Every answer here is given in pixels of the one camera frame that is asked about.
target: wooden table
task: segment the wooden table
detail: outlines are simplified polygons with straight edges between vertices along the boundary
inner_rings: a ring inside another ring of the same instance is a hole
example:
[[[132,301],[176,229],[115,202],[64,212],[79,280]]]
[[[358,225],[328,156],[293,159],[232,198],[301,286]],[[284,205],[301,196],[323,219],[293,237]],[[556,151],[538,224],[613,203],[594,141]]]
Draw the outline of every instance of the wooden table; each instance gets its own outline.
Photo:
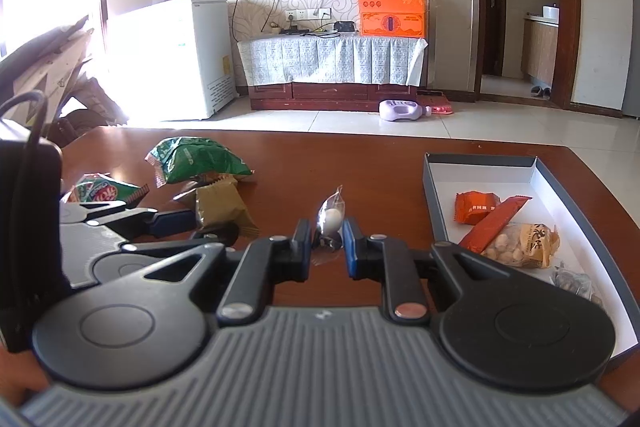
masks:
[[[262,235],[290,234],[301,217],[314,218],[318,206],[343,185],[346,211],[364,233],[399,237],[412,248],[433,241],[422,191],[426,152],[539,156],[589,219],[632,292],[640,296],[636,251],[640,230],[593,172],[565,147],[471,140],[255,131],[172,131],[97,128],[63,150],[66,186],[87,172],[110,172],[114,178],[153,184],[146,153],[170,136],[215,139],[255,169],[251,182],[239,184]],[[182,184],[153,187],[142,202],[161,210],[177,208],[171,197]],[[371,305],[380,302],[380,286],[348,278],[340,258],[311,269],[303,284],[276,288],[285,305]],[[640,353],[608,372],[601,388],[622,407],[640,407]]]

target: orange gift box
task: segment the orange gift box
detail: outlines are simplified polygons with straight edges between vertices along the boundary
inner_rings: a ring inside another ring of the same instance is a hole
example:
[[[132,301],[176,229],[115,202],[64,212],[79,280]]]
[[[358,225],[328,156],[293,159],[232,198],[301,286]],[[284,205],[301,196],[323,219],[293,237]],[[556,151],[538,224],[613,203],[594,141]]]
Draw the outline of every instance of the orange gift box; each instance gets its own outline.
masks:
[[[424,0],[358,0],[362,35],[424,38]]]

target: wrapped candy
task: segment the wrapped candy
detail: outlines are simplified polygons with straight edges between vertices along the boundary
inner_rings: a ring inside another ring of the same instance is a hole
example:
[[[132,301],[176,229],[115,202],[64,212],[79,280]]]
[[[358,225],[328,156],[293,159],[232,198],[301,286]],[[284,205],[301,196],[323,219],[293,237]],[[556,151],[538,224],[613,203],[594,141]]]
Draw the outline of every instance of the wrapped candy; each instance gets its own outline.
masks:
[[[481,254],[507,266],[549,268],[559,247],[556,229],[552,231],[540,224],[509,223]]]
[[[342,185],[324,200],[318,210],[316,232],[312,248],[311,263],[314,265],[328,263],[338,257],[338,250],[342,248],[340,229],[344,220],[344,200],[342,199]]]
[[[476,225],[499,204],[500,198],[492,192],[462,192],[456,194],[454,219],[457,223]]]

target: tablecloth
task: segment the tablecloth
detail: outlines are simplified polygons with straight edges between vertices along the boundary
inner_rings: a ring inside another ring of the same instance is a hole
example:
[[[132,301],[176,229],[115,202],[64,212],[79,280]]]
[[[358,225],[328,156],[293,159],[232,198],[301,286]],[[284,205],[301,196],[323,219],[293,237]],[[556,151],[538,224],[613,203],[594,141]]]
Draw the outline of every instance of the tablecloth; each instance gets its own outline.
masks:
[[[398,84],[419,86],[427,42],[407,37],[276,35],[238,42],[249,86]]]

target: white refrigerator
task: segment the white refrigerator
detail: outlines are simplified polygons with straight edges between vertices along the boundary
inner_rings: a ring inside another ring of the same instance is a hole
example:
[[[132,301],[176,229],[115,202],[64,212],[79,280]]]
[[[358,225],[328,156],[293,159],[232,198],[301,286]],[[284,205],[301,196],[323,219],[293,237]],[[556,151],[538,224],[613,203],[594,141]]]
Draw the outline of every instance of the white refrigerator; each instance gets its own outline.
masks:
[[[226,0],[171,0],[110,18],[103,87],[131,124],[203,120],[238,96]]]

